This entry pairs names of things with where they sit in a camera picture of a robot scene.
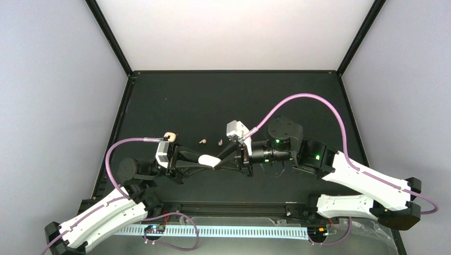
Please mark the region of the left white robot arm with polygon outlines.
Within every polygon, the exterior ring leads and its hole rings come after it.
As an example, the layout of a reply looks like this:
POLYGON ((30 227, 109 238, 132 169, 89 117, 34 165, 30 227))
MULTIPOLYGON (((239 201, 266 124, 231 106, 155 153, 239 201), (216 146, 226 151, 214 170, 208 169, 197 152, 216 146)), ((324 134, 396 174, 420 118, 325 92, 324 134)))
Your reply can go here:
POLYGON ((163 243, 183 252, 194 251, 200 242, 199 228, 193 220, 181 212, 154 214, 160 206, 148 184, 144 187, 118 184, 111 167, 110 157, 114 149, 128 142, 152 142, 159 148, 165 148, 170 142, 163 138, 127 138, 120 140, 107 150, 104 159, 105 170, 114 186, 113 191, 105 198, 82 212, 80 215, 63 223, 51 222, 45 227, 47 246, 42 254, 86 254, 102 241, 119 230, 135 222, 151 222, 168 216, 180 216, 187 219, 195 230, 195 244, 189 248, 163 243))

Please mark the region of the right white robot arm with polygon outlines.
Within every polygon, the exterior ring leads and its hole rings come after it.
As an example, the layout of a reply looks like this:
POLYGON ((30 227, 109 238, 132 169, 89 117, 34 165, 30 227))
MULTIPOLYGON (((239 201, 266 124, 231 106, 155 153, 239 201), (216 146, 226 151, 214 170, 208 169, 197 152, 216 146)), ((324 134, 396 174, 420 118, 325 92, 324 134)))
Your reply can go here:
POLYGON ((306 177, 337 183, 355 191, 354 195, 310 195, 303 207, 304 218, 355 217, 374 219, 385 227, 406 231, 421 218, 414 199, 421 191, 419 179, 400 180, 386 176, 347 159, 342 151, 305 139, 303 127, 278 116, 268 122, 266 140, 254 142, 238 121, 227 125, 231 144, 218 156, 202 162, 215 170, 237 171, 248 176, 255 164, 292 162, 293 169, 306 177))

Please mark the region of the oval white charging case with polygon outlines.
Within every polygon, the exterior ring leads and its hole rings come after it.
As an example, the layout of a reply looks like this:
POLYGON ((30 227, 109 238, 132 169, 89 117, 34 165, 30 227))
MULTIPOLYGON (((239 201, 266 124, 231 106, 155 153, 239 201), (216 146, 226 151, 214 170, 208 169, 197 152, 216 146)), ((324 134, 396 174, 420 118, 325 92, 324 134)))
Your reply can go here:
POLYGON ((216 165, 218 165, 221 162, 220 158, 211 156, 211 155, 201 155, 198 158, 198 163, 201 165, 209 166, 214 168, 216 165))

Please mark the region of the square white earbud case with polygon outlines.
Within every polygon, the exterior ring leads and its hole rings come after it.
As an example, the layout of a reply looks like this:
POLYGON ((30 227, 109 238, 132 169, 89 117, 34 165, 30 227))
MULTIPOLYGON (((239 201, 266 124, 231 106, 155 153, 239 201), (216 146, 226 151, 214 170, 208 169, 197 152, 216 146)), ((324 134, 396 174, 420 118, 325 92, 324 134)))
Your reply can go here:
POLYGON ((164 138, 165 141, 173 143, 173 142, 176 141, 177 135, 175 133, 173 133, 173 132, 165 132, 163 138, 164 138))

